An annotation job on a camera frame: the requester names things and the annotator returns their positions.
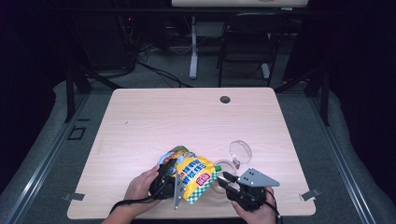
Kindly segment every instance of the chip bag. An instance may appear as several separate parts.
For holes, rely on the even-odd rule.
[[[195,203],[218,178],[217,169],[213,163],[204,157],[196,156],[183,146],[175,147],[160,158],[159,164],[166,164],[171,159],[177,159],[174,175],[180,173],[185,186],[183,198],[189,203]]]

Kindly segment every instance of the green checkered pattern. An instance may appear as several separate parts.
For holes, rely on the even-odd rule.
[[[217,174],[216,171],[215,171],[215,172],[212,173],[210,179],[209,179],[208,181],[206,181],[206,183],[205,183],[204,185],[202,185],[201,187],[198,187],[198,188],[194,191],[194,193],[192,193],[192,194],[190,195],[190,197],[187,198],[187,202],[189,202],[189,203],[195,203],[195,202],[199,199],[199,197],[201,197],[201,195],[205,192],[205,190],[206,190],[207,188],[209,188],[210,184],[211,184],[214,180],[216,180],[217,178],[218,178],[218,174]]]

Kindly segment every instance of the red label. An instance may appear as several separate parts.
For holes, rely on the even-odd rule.
[[[207,173],[201,174],[201,175],[197,178],[196,183],[197,183],[199,186],[202,186],[202,185],[204,185],[204,184],[206,183],[206,181],[207,181],[209,178],[210,178],[210,175],[209,175],[209,174],[207,174]]]

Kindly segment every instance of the human hand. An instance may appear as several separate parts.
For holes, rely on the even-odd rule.
[[[274,195],[274,190],[272,188],[265,188]],[[275,200],[273,196],[267,192],[266,201],[275,206]],[[249,212],[245,211],[237,202],[232,201],[233,209],[235,209],[236,214],[243,218],[248,224],[275,224],[276,223],[276,212],[268,205],[263,205],[260,209]]]
[[[158,175],[160,165],[154,166],[151,170],[135,177],[126,190],[124,200],[139,200],[149,196],[149,186]],[[132,203],[130,205],[118,206],[103,223],[131,223],[131,221],[147,212],[160,202],[160,200],[151,203]]]

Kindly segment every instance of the table surface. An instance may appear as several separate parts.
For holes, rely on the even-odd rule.
[[[221,96],[231,101],[224,104]],[[310,216],[313,201],[274,91],[270,88],[194,88],[116,90],[108,104],[67,215],[72,219],[105,218],[123,199],[129,182],[154,166],[162,154],[185,146],[211,161],[231,160],[229,145],[243,140],[252,159],[241,166],[271,176],[282,216]],[[139,218],[237,217],[225,194],[209,188],[194,204],[178,210],[163,200]]]
[[[308,0],[172,0],[173,7],[306,7]]]

